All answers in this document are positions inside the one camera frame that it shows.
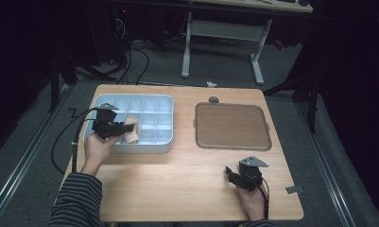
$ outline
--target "storage box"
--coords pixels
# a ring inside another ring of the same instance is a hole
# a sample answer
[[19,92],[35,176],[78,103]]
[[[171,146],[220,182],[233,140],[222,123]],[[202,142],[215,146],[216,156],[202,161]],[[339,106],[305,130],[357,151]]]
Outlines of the storage box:
[[[174,103],[171,96],[104,94],[95,99],[93,107],[109,103],[118,108],[114,122],[123,122],[133,115],[141,129],[137,144],[127,144],[125,136],[113,146],[112,153],[165,153],[171,150],[173,137]],[[96,111],[89,119],[95,119]],[[93,121],[89,121],[83,137],[93,133]]]

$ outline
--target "table top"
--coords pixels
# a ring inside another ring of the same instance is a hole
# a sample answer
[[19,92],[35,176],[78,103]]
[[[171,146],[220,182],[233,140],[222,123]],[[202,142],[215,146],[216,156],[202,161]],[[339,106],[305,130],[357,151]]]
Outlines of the table top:
[[191,0],[193,2],[199,3],[209,3],[236,7],[246,7],[246,8],[257,8],[257,9],[272,9],[290,12],[313,12],[313,8],[309,5],[303,7],[299,4],[299,0],[295,3],[287,3],[278,1],[277,5],[272,5],[268,2],[263,2],[262,0]]
[[[162,94],[173,97],[174,135],[163,154],[111,154],[97,178],[103,183],[103,221],[245,220],[225,166],[237,172],[238,161],[251,155],[269,164],[261,167],[270,190],[270,219],[301,219],[303,210],[262,91],[257,89],[100,85],[101,94]],[[269,125],[267,151],[201,148],[196,143],[195,107],[217,96],[220,103],[257,105]],[[84,164],[83,130],[78,142],[78,170]],[[67,173],[71,172],[71,163]]]

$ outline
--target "table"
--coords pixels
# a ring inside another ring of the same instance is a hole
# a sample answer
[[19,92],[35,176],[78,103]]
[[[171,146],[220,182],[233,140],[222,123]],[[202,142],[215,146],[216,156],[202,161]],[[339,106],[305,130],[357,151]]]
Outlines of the table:
[[[257,89],[100,85],[101,94],[163,94],[174,100],[174,137],[165,154],[112,154],[100,168],[102,221],[244,220],[225,166],[237,172],[251,155],[269,164],[261,168],[270,190],[271,219],[300,219],[303,211],[262,91]],[[200,148],[195,140],[195,106],[217,96],[220,103],[257,105],[269,125],[268,151]],[[84,163],[83,131],[78,142],[78,170]]]
[[[291,12],[311,13],[313,11],[313,8],[310,5],[303,7],[298,1],[295,3],[277,2],[276,5],[254,0],[191,0],[190,4],[193,4],[193,2]],[[191,54],[190,43],[193,35],[228,38],[257,42],[254,54],[250,55],[250,62],[256,78],[256,83],[258,85],[263,85],[264,80],[260,70],[259,58],[266,42],[271,23],[272,19],[267,19],[263,26],[246,26],[205,20],[193,20],[192,13],[189,12],[186,26],[186,46],[183,54],[181,76],[183,78],[189,77]]]

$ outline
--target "metal desk leg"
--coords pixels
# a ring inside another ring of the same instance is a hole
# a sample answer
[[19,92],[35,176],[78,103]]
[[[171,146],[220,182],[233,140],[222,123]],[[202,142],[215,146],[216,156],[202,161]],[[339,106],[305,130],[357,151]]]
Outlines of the metal desk leg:
[[192,32],[192,12],[188,12],[188,23],[187,23],[187,28],[186,28],[186,47],[185,47],[185,53],[183,54],[182,74],[181,74],[183,78],[189,77],[191,32]]
[[263,75],[262,75],[262,72],[260,71],[259,58],[260,58],[260,54],[262,53],[263,46],[266,42],[266,38],[269,32],[269,28],[271,27],[271,23],[272,23],[271,19],[267,20],[266,25],[263,29],[262,37],[258,44],[257,52],[255,54],[250,55],[251,65],[253,66],[254,76],[256,77],[256,83],[258,85],[264,84]]

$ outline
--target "translucent brown plastic lid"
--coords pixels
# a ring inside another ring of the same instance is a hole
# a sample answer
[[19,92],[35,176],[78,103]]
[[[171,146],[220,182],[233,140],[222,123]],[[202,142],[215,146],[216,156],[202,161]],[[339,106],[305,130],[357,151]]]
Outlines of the translucent brown plastic lid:
[[268,124],[258,106],[201,102],[195,122],[196,142],[202,148],[271,148]]

